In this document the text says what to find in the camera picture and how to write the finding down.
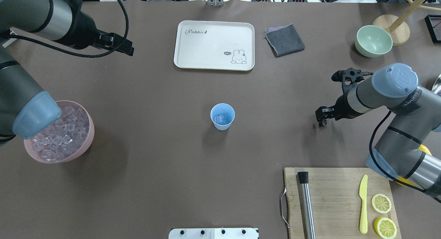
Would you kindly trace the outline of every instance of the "table surface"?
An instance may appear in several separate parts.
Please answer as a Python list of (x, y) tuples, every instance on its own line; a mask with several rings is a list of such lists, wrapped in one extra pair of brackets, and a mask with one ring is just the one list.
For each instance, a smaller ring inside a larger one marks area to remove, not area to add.
[[(62, 164), (33, 160), (19, 138), (0, 149), (0, 237), (159, 239), (172, 228), (224, 226), (287, 238), (279, 209), (283, 168), (364, 167), (373, 128), (387, 111), (319, 128), (315, 110), (341, 95), (331, 74), (402, 62), (430, 88), (439, 75), (441, 48), (430, 39), (425, 10), (408, 18), (409, 41), (388, 54), (366, 58), (354, 47), (360, 27), (382, 14), (399, 16), (406, 4), (124, 4), (133, 57), (116, 52), (84, 59), (26, 41), (8, 47), (55, 100), (82, 104), (96, 132), (83, 156)], [(85, 3), (83, 11), (100, 30), (123, 34), (117, 3)], [(183, 20), (249, 22), (255, 27), (255, 67), (177, 68), (173, 53)], [(265, 28), (290, 23), (306, 48), (275, 58)], [(236, 111), (226, 131), (216, 130), (209, 118), (219, 102)], [(424, 144), (437, 155), (440, 140), (441, 134), (431, 133)], [(438, 238), (441, 206), (410, 188), (391, 188), (403, 238)]]

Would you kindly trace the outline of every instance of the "wooden round base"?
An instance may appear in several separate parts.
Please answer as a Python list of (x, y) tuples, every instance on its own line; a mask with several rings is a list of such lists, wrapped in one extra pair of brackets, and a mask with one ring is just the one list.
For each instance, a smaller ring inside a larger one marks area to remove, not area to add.
[[(372, 22), (372, 25), (383, 28), (384, 30), (389, 32), (388, 28), (397, 19), (398, 17), (394, 15), (382, 15), (377, 17)], [(409, 37), (411, 36), (411, 31), (409, 29), (409, 25), (406, 22), (403, 22), (402, 24), (400, 24), (400, 26), (398, 26), (396, 30), (394, 30), (393, 32), (389, 32), (389, 34), (392, 37), (393, 45), (400, 46), (409, 40)]]

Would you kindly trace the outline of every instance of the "mint green bowl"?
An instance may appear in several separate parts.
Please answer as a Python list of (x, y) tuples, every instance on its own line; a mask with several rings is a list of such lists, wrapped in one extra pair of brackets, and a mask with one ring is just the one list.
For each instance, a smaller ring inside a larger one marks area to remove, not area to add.
[(386, 30), (366, 25), (357, 32), (356, 49), (366, 57), (379, 57), (392, 49), (392, 38)]

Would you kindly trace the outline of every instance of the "blue cup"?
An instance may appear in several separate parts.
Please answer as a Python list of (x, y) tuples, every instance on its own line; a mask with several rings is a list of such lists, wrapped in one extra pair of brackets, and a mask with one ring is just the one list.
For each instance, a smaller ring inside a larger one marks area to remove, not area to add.
[(210, 112), (211, 121), (213, 121), (214, 127), (219, 130), (228, 129), (235, 115), (233, 107), (225, 103), (215, 105)]

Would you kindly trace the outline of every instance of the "lemon half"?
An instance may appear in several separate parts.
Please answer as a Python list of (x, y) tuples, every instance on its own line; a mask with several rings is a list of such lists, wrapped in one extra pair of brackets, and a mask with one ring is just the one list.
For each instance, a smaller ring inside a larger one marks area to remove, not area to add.
[(387, 217), (378, 217), (373, 222), (373, 229), (383, 239), (393, 239), (397, 236), (395, 223)]
[(373, 209), (381, 214), (386, 214), (392, 209), (392, 203), (390, 199), (384, 194), (377, 193), (372, 197), (370, 201), (372, 203)]

